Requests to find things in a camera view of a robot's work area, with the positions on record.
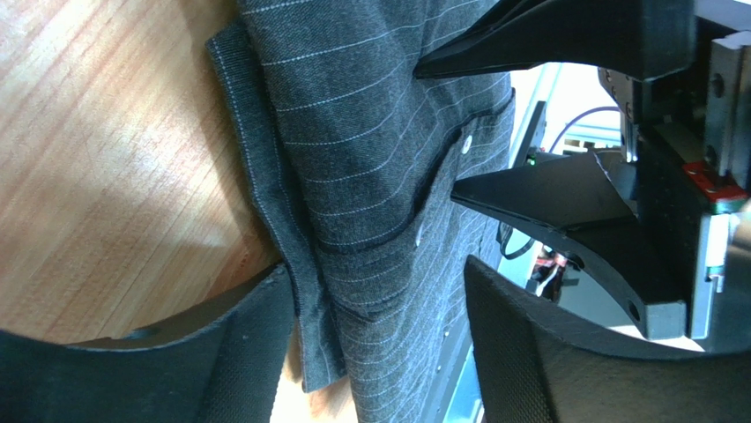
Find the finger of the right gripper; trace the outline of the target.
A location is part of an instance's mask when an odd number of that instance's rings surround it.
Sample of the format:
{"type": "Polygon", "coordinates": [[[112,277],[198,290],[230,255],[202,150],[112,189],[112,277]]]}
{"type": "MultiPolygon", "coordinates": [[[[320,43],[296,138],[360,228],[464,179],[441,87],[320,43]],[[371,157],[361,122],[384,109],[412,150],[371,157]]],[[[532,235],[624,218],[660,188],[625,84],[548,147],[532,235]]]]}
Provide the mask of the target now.
{"type": "Polygon", "coordinates": [[[499,1],[424,55],[413,74],[459,78],[579,63],[651,80],[689,67],[695,37],[692,1],[499,1]]]}

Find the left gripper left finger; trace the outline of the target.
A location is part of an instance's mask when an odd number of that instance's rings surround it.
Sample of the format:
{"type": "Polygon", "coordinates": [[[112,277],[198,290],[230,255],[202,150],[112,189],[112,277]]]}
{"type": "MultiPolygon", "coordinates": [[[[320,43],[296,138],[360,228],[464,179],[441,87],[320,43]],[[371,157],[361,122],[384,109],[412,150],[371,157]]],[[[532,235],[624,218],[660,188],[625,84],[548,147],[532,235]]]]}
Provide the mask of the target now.
{"type": "Polygon", "coordinates": [[[266,422],[294,326],[283,265],[124,338],[1,334],[4,422],[266,422]]]}

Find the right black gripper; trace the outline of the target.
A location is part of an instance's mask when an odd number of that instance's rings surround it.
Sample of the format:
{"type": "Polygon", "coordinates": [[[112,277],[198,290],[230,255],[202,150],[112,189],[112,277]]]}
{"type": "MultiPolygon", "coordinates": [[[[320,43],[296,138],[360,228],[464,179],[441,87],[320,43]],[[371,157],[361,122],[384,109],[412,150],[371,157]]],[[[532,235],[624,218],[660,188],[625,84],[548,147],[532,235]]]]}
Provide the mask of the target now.
{"type": "Polygon", "coordinates": [[[750,346],[750,5],[699,1],[695,14],[689,68],[599,70],[656,249],[594,153],[465,178],[451,198],[577,258],[646,339],[686,333],[728,353],[750,346]]]}

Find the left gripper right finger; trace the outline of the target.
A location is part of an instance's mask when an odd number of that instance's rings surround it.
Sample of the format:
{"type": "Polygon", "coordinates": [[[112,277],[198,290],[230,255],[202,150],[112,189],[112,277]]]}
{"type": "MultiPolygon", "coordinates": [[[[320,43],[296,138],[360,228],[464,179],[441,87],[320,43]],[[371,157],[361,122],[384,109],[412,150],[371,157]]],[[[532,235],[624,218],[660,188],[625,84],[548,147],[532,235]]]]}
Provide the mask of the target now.
{"type": "Polygon", "coordinates": [[[464,267],[466,309],[489,422],[747,422],[750,354],[633,338],[464,267]]]}

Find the black pinstriped long sleeve shirt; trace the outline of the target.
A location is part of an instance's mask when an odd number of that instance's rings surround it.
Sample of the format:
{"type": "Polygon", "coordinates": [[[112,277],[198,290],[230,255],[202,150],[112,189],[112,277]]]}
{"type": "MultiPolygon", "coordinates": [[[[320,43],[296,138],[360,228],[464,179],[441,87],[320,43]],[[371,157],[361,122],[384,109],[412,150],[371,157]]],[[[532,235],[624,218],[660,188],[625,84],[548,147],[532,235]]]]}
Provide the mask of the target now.
{"type": "Polygon", "coordinates": [[[504,168],[505,73],[418,80],[488,1],[241,1],[208,40],[252,198],[286,265],[306,391],[343,377],[361,422],[422,422],[465,259],[497,263],[495,219],[458,179],[504,168]]]}

